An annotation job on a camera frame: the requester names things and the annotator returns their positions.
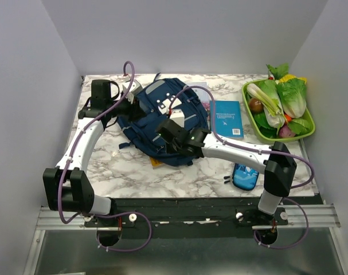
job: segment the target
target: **navy backpack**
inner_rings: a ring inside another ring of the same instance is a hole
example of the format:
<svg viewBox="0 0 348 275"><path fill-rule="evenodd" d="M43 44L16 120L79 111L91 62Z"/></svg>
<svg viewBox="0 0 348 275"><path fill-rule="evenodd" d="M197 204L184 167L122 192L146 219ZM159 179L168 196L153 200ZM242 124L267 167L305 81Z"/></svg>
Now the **navy backpack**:
<svg viewBox="0 0 348 275"><path fill-rule="evenodd" d="M170 166L192 165L194 157L166 153L165 141L155 132L156 127L167 118L165 113L160 112L159 104L175 96L185 86L187 85L177 78L165 78L155 80L140 91L136 98L147 116L135 122L128 122L123 117L118 118L119 126L131 141L120 144L119 148L133 144L146 155ZM182 104L173 109L181 109L184 113L184 128L188 131L195 127L208 129L207 112L197 94L189 89L182 93L179 99Z"/></svg>

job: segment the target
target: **blue book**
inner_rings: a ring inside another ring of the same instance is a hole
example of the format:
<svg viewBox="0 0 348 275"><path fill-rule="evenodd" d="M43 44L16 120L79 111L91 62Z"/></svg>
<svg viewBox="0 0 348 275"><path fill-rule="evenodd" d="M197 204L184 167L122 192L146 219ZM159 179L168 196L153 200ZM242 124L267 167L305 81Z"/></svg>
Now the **blue book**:
<svg viewBox="0 0 348 275"><path fill-rule="evenodd" d="M226 138L243 139L243 123L241 121L240 103L230 100L215 100L216 102L216 132ZM210 102L212 118L213 104Z"/></svg>

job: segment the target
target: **green plastic basket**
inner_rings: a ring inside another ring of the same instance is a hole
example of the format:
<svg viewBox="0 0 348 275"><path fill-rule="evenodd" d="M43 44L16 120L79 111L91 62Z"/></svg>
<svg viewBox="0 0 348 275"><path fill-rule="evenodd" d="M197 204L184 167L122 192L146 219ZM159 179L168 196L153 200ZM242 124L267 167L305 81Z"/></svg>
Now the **green plastic basket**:
<svg viewBox="0 0 348 275"><path fill-rule="evenodd" d="M250 83L259 83L259 82L262 82L262 81L265 81L266 79L262 79L262 80L256 80L256 81L253 81L253 82L248 82L246 83L244 86L243 86L243 99L244 99L244 105L245 105L245 109L247 110L247 113L248 113L248 116L249 116L249 119L250 119L250 122L255 130L255 134L257 135L258 139L263 142L263 143L267 143L267 144L271 144L271 143L274 143L274 142L293 142L295 140L298 140L298 139L303 139L307 136L310 136L312 135L314 132L315 132L315 123L314 123L314 120L312 119L311 117L311 114L309 112L309 110L306 108L305 110L305 113L304 115L302 116L303 119L307 120L310 125L311 125L311 129L310 129L310 132L309 133L306 133L305 135L302 135L302 136L295 136L295 137L288 137L288 138L284 138L284 139L270 139L266 136L264 136L260 131L259 131L259 128L258 126L256 125L255 123L255 120L254 120L254 117L252 115L252 112L250 111L249 109L249 105L248 105L248 102L247 102L247 86L250 84Z"/></svg>

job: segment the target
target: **black frame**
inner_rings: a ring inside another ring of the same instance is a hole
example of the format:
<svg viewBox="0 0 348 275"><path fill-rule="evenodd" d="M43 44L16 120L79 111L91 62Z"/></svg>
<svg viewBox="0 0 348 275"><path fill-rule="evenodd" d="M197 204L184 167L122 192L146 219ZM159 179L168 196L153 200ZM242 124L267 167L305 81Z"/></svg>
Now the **black frame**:
<svg viewBox="0 0 348 275"><path fill-rule="evenodd" d="M254 221L253 216L247 222L245 212L256 211L260 198L117 198L116 209L119 213L137 211L148 217L152 226L152 238L252 238L253 225L270 225L272 220ZM301 205L322 204L320 194L313 197L293 197ZM236 213L244 214L244 220L238 222ZM288 222L280 218L283 211L278 208L274 218L278 225ZM198 223L210 218L213 223ZM147 222L138 216L132 223L128 216L122 217L124 239L145 239L148 236ZM86 227L116 227L117 219L93 218L85 223ZM99 230L98 234L120 235L115 231Z"/></svg>

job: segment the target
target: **yellow pepper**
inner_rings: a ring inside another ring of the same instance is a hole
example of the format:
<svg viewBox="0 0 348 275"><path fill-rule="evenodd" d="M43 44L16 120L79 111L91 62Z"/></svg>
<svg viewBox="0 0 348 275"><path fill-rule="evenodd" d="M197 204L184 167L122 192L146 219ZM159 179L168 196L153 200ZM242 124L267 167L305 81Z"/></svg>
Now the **yellow pepper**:
<svg viewBox="0 0 348 275"><path fill-rule="evenodd" d="M294 76L293 74L287 74L285 75L284 77L282 77L279 82L282 83L282 82L287 82L288 80L290 79L293 79L295 78L296 76ZM306 77L298 77L298 79L301 79L303 81L305 81L305 84L306 84Z"/></svg>

